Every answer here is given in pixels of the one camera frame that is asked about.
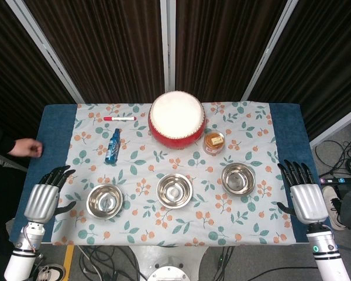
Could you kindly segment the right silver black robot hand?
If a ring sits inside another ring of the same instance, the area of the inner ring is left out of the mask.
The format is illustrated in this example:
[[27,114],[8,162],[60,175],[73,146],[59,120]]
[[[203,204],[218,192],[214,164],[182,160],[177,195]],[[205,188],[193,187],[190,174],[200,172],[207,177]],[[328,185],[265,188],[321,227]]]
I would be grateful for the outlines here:
[[328,211],[319,185],[310,168],[305,164],[284,161],[277,166],[290,188],[293,207],[278,202],[277,207],[286,214],[295,216],[305,225],[321,224],[328,218]]

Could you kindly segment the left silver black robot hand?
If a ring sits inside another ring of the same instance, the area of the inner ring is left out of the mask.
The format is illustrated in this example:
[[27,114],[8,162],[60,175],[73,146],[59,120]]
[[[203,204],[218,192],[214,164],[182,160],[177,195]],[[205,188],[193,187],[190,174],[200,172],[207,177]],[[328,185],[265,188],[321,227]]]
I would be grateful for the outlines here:
[[58,206],[60,191],[74,172],[70,165],[56,167],[34,185],[24,212],[28,221],[46,224],[52,217],[74,208],[76,201],[64,207]]

